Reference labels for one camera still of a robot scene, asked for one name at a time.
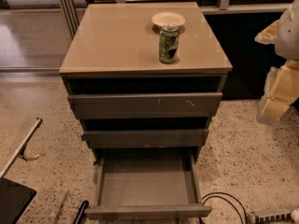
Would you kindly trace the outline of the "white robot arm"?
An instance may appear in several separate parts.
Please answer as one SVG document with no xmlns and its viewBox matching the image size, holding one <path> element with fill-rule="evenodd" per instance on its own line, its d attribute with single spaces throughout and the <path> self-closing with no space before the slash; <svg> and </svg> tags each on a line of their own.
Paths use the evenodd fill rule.
<svg viewBox="0 0 299 224">
<path fill-rule="evenodd" d="M 294 0 L 254 40 L 273 44 L 276 55 L 286 60 L 280 68 L 270 68 L 264 83 L 257 120 L 270 124 L 279 120 L 299 98 L 299 0 Z"/>
</svg>

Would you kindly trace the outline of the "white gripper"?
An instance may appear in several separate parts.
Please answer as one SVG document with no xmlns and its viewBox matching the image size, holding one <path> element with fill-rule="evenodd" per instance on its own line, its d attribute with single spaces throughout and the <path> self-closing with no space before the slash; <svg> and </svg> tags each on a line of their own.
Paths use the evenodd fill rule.
<svg viewBox="0 0 299 224">
<path fill-rule="evenodd" d="M 269 45 L 276 41 L 278 21 L 258 33 L 254 41 Z M 256 119 L 263 124 L 279 120 L 299 98 L 299 62 L 288 60 L 279 69 L 271 67 L 264 83 L 263 96 L 258 104 Z"/>
</svg>

